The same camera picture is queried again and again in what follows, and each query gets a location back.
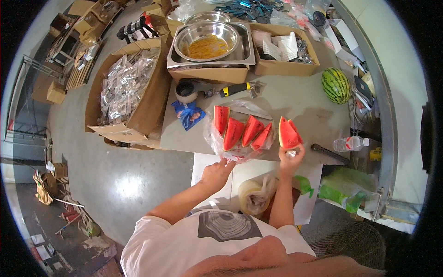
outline green striped watermelon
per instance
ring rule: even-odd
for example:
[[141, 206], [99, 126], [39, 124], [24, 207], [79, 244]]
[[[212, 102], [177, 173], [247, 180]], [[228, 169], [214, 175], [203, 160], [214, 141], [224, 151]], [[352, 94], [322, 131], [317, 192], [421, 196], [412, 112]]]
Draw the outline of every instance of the green striped watermelon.
[[330, 67], [323, 71], [322, 85], [326, 96], [334, 103], [345, 104], [350, 97], [351, 86], [343, 71]]

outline stainless steel bowl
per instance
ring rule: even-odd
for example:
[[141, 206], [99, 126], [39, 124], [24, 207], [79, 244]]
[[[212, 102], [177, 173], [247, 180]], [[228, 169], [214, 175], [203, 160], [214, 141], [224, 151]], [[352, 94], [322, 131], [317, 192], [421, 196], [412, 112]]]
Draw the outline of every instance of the stainless steel bowl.
[[231, 18], [224, 12], [199, 12], [188, 18], [185, 25], [195, 24], [202, 21], [230, 22]]
[[[193, 59], [183, 53], [194, 41], [208, 35], [214, 35], [225, 41], [228, 51], [218, 57], [210, 59]], [[193, 62], [210, 62], [226, 57], [234, 52], [240, 44], [241, 37], [232, 26], [223, 22], [200, 22], [184, 27], [174, 39], [174, 49], [183, 59]]]

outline white t-shirt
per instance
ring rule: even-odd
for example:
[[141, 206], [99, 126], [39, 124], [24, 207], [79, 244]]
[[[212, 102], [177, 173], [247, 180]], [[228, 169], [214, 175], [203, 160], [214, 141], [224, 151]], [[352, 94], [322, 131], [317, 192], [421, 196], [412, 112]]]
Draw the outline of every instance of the white t-shirt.
[[250, 215], [202, 210], [171, 225], [144, 216], [121, 255], [127, 277], [180, 276], [188, 268], [215, 255], [233, 255], [266, 236], [279, 238], [286, 253], [315, 256], [293, 225], [276, 229]]

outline yellow and black handle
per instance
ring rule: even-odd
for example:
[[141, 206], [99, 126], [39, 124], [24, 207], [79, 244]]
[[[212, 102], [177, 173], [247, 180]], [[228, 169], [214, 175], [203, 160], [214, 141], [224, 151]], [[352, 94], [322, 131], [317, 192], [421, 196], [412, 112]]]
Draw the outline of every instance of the yellow and black handle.
[[230, 85], [230, 86], [223, 88], [220, 91], [220, 97], [227, 97], [227, 96], [236, 94], [237, 92], [240, 92], [240, 91], [249, 90], [250, 88], [251, 88], [250, 83]]

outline graphic print on shirt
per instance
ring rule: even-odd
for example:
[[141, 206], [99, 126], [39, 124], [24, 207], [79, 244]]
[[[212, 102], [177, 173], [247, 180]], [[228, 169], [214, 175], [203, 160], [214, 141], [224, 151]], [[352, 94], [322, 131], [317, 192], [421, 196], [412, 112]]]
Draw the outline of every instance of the graphic print on shirt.
[[199, 215], [198, 237], [210, 237], [218, 242], [226, 242], [263, 236], [250, 215], [207, 211]]

